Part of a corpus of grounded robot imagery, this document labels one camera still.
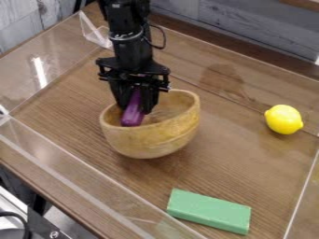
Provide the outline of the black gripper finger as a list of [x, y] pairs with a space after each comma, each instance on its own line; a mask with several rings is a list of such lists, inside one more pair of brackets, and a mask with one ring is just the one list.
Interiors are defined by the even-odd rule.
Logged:
[[160, 91], [158, 88], [149, 84], [140, 86], [141, 96], [141, 111], [145, 115], [152, 112], [153, 107], [158, 103]]
[[121, 110], [125, 110], [132, 95], [133, 85], [128, 81], [109, 81], [109, 88], [117, 106]]

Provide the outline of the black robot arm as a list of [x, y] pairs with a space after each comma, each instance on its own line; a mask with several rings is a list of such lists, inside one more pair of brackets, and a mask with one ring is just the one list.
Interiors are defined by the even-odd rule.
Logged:
[[150, 28], [161, 31], [148, 20], [149, 0], [97, 0], [108, 22], [106, 39], [112, 43], [113, 57], [98, 58], [100, 80], [106, 81], [117, 106], [126, 109], [133, 90], [140, 90], [140, 110], [152, 112], [160, 92], [169, 91], [166, 66], [153, 60], [153, 49], [165, 45], [152, 43]]

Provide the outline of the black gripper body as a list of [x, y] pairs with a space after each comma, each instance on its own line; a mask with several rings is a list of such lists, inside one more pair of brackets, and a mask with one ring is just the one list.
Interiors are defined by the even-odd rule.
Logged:
[[106, 81], [112, 92], [130, 92], [142, 86], [149, 91], [169, 90], [169, 69], [153, 60], [149, 34], [109, 35], [114, 56], [98, 58], [100, 79]]

